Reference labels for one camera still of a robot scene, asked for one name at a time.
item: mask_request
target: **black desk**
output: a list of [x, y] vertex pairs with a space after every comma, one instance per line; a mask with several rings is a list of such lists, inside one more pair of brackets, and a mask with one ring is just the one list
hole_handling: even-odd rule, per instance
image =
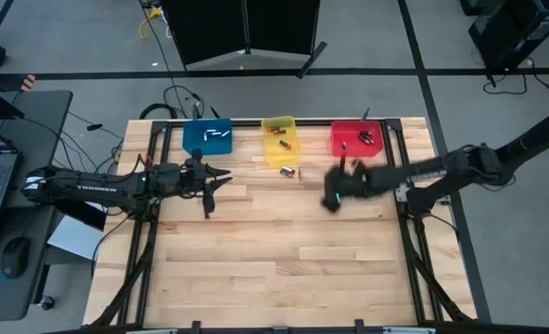
[[[4, 93], [2, 96], [12, 100], [15, 94]], [[18, 96], [15, 105], [25, 113], [26, 118], [60, 133], [71, 100], [72, 93], [69, 91], [30, 92]], [[6, 121], [1, 134], [23, 152], [13, 181], [20, 189], [25, 173], [52, 162], [57, 138], [46, 129], [22, 120]], [[27, 223], [30, 226], [25, 229], [24, 236], [31, 240], [31, 246], [28, 268], [21, 277], [9, 280], [0, 270], [0, 321], [19, 320], [27, 314], [31, 303], [39, 302], [47, 277], [47, 240], [57, 221], [57, 210], [53, 206], [34, 207], [20, 196], [18, 190], [8, 195], [1, 221], [0, 255], [10, 239], [24, 232]]]

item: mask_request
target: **red bin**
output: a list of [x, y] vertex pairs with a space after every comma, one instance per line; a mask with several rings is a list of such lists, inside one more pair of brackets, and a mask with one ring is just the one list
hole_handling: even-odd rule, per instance
[[[369, 133], [373, 144], [366, 144], [359, 139], [362, 131]], [[375, 157], [384, 149], [382, 128], [376, 121], [336, 121], [332, 122], [330, 141], [334, 157]]]

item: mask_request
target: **white cable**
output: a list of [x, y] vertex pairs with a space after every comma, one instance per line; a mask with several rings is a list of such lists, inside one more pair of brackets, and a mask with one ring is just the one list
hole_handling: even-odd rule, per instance
[[165, 13], [163, 13], [163, 9], [161, 7], [160, 7], [160, 12], [161, 12], [161, 18], [163, 19], [163, 22], [165, 22], [165, 25], [167, 25], [167, 27], [165, 28], [165, 37], [172, 39], [173, 36], [170, 34], [170, 24], [167, 22], [167, 19], [165, 19]]

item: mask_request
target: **computer mouse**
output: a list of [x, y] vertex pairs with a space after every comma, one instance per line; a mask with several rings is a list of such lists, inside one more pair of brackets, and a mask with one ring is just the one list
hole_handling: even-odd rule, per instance
[[27, 268], [27, 257], [30, 252], [28, 238], [14, 238], [5, 246], [0, 257], [0, 269], [6, 278], [15, 279], [23, 275]]

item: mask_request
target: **yellow bin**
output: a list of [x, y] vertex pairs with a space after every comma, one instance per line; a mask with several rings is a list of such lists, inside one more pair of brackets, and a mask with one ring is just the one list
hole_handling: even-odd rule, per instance
[[[267, 129], [279, 127], [285, 130], [284, 134], [274, 134]], [[282, 168], [283, 166], [294, 167], [300, 163], [300, 140], [297, 136], [295, 119], [291, 116], [274, 117], [262, 120], [262, 136], [264, 138], [264, 151], [266, 152], [266, 162], [273, 168]], [[286, 148], [280, 141], [291, 145]]]

